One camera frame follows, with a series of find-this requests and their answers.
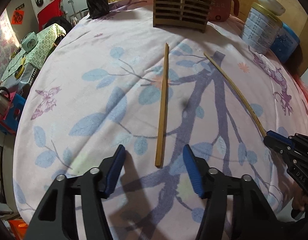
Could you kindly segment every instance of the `person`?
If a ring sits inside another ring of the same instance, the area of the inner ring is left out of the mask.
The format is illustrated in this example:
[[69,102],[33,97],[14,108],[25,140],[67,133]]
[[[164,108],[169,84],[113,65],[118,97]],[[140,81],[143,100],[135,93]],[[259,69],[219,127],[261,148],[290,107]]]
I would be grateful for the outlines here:
[[292,202],[292,208],[296,210],[304,211],[306,204],[308,204],[308,196],[297,185],[297,188],[294,193],[294,199]]

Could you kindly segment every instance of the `blue stool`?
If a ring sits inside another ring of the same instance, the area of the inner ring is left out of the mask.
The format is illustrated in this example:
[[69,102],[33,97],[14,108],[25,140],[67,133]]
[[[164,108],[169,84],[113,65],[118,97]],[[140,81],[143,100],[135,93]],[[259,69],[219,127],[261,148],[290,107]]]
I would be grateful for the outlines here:
[[16,134],[25,101],[26,100],[19,94],[15,94],[12,100],[11,108],[6,115],[6,119],[0,120],[1,132],[3,132],[4,134]]

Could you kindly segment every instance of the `white bowl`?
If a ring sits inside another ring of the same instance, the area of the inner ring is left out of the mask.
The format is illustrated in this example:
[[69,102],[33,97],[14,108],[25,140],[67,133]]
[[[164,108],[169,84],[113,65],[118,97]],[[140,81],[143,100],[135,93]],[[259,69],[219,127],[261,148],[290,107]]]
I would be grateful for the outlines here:
[[258,3],[275,15],[281,16],[285,12],[283,5],[276,0],[258,0]]

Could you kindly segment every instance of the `blue gripper pad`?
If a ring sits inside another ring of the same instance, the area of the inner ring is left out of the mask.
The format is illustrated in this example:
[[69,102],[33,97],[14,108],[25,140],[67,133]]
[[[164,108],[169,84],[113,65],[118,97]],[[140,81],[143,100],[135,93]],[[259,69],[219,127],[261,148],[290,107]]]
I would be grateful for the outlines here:
[[198,194],[200,198],[202,198],[204,195],[204,190],[202,186],[201,174],[195,162],[195,156],[188,144],[185,145],[183,148],[183,160],[187,169],[187,173],[189,174],[194,192]]
[[280,135],[279,133],[276,133],[276,132],[270,130],[270,131],[268,131],[268,132],[266,133],[266,135],[267,135],[267,136],[270,136],[270,137],[272,137],[272,138],[274,138],[274,139],[276,139],[276,140],[278,140],[278,141],[280,141],[281,143],[284,143],[284,144],[286,144],[286,145],[288,145],[288,146],[290,146],[290,147],[293,147],[293,142],[292,142],[292,140],[286,138],[286,137],[283,136],[283,135]]
[[119,175],[121,174],[121,170],[125,161],[126,152],[123,145],[120,145],[115,152],[114,161],[109,169],[106,177],[106,188],[104,193],[109,197],[115,190]]

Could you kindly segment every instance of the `poster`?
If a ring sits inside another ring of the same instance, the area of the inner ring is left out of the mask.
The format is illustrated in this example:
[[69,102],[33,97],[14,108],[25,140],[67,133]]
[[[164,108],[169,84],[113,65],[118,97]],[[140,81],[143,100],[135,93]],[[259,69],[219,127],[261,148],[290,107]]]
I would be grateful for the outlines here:
[[23,16],[24,16],[24,11],[15,10],[12,16],[11,24],[22,24]]

